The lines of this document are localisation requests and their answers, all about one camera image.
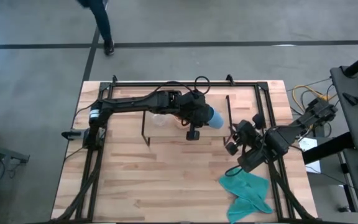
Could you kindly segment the teal cloth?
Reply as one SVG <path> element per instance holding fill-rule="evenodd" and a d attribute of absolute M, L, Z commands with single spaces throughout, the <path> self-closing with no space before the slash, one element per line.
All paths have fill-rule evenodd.
<path fill-rule="evenodd" d="M 231 224 L 254 212 L 273 213 L 271 206 L 265 203 L 269 191 L 267 179 L 236 168 L 230 171 L 229 176 L 222 175 L 219 183 L 225 191 L 236 197 L 226 212 Z"/>

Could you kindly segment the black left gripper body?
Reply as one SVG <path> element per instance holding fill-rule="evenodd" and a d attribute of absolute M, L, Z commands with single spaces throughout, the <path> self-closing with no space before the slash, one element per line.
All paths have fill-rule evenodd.
<path fill-rule="evenodd" d="M 193 124 L 196 128 L 209 126 L 213 116 L 213 109 L 206 103 L 204 93 L 189 91 L 179 97 L 180 111 L 178 119 L 182 126 Z"/>

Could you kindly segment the person's legs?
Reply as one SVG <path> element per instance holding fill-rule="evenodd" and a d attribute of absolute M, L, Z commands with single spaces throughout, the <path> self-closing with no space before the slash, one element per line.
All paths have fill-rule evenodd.
<path fill-rule="evenodd" d="M 103 0 L 76 0 L 83 8 L 88 8 L 94 15 L 99 33 L 104 40 L 104 54 L 110 56 L 115 51 L 111 35 L 109 18 Z"/>

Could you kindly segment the blue plastic cup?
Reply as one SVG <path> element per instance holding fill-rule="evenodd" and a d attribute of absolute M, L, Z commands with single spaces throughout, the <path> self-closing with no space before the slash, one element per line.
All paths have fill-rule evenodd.
<path fill-rule="evenodd" d="M 221 129 L 224 124 L 222 116 L 211 106 L 208 109 L 208 120 L 206 124 L 214 129 Z"/>

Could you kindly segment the black support beam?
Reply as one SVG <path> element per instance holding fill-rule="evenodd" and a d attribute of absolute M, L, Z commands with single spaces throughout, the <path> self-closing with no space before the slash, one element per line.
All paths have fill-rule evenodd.
<path fill-rule="evenodd" d="M 324 157 L 337 154 L 344 149 L 351 149 L 354 147 L 352 136 L 350 132 L 344 133 L 340 136 L 332 138 L 331 140 L 312 147 L 311 149 L 302 153 L 304 164 L 310 164 L 318 161 Z"/>

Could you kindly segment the grey side table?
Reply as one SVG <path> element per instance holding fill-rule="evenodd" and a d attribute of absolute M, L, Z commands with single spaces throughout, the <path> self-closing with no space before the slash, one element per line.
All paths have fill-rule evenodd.
<path fill-rule="evenodd" d="M 358 149 L 358 105 L 352 106 L 343 96 L 344 93 L 350 94 L 351 96 L 358 96 L 358 78 L 347 78 L 339 67 L 331 68 L 330 74 L 349 132 L 355 147 Z"/>

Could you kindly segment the white paper sheet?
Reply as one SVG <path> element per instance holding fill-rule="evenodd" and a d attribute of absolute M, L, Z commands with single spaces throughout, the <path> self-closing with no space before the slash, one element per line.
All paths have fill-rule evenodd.
<path fill-rule="evenodd" d="M 316 139 L 313 138 L 303 138 L 299 141 L 299 145 L 302 151 L 306 152 L 313 147 L 316 147 L 318 145 L 318 142 Z M 305 167 L 307 172 L 315 174 L 321 173 L 320 161 L 314 161 L 312 163 L 306 164 Z"/>

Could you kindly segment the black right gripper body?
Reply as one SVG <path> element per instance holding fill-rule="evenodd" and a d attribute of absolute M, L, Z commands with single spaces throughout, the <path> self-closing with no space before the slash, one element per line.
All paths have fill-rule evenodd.
<path fill-rule="evenodd" d="M 252 118 L 252 123 L 247 120 L 241 120 L 239 124 L 235 124 L 236 133 L 233 136 L 235 146 L 255 146 L 258 140 L 262 139 L 263 134 L 259 131 L 265 127 L 264 116 L 256 114 Z"/>

